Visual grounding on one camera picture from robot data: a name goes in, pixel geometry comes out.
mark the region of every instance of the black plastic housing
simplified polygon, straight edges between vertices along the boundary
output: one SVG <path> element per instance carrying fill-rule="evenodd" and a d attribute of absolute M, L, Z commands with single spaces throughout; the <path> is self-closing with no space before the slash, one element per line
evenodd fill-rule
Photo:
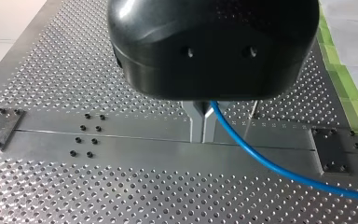
<path fill-rule="evenodd" d="M 173 100 L 253 100 L 293 85 L 317 0 L 110 0 L 111 42 L 134 89 Z"/>

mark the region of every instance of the perforated metal plate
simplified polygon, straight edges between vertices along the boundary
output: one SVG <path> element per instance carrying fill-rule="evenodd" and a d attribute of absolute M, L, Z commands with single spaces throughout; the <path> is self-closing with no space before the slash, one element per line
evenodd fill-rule
<path fill-rule="evenodd" d="M 246 125 L 244 118 L 252 111 L 254 103 L 232 104 L 226 117 L 233 125 Z M 319 46 L 315 44 L 296 84 L 285 93 L 269 100 L 258 102 L 255 117 L 266 123 L 296 124 L 324 127 L 349 127 L 333 83 L 324 68 Z"/>
<path fill-rule="evenodd" d="M 15 134 L 0 155 L 0 223 L 358 223 L 358 201 L 271 174 L 237 147 L 104 137 L 111 147 L 85 141 L 72 158 L 60 147 L 72 140 Z M 268 157 L 320 178 L 313 153 L 275 149 Z M 358 189 L 358 177 L 328 182 Z"/>
<path fill-rule="evenodd" d="M 187 143 L 189 119 L 177 102 L 144 97 L 124 82 L 105 7 L 105 0 L 48 0 L 0 63 L 0 106 L 28 111 L 0 154 L 0 223 L 358 223 L 358 201 L 272 174 L 238 147 Z M 315 163 L 307 129 L 346 121 L 318 47 L 312 52 L 303 79 L 281 96 L 282 110 L 281 98 L 265 101 L 259 119 L 248 120 L 254 104 L 235 102 L 226 116 L 283 167 L 358 189 L 357 151 L 348 151 L 349 176 L 321 176 Z M 288 111 L 289 101 L 300 105 Z M 330 117 L 311 120 L 318 110 Z M 215 133 L 215 143 L 233 143 L 220 126 Z"/>
<path fill-rule="evenodd" d="M 188 141 L 180 102 L 146 97 L 125 82 L 107 33 L 106 2 L 48 2 L 21 36 L 24 44 L 1 63 L 9 72 L 0 70 L 0 106 L 30 112 L 20 130 L 82 133 L 86 125 L 88 134 Z M 84 120 L 85 113 L 106 120 Z M 96 126 L 103 131 L 90 132 Z"/>

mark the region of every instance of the screw hole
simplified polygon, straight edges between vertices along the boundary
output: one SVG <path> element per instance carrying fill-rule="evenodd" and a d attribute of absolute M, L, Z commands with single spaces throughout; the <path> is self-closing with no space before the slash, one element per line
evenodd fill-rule
<path fill-rule="evenodd" d="M 242 57 L 244 58 L 255 58 L 257 55 L 257 48 L 248 46 L 242 50 Z"/>

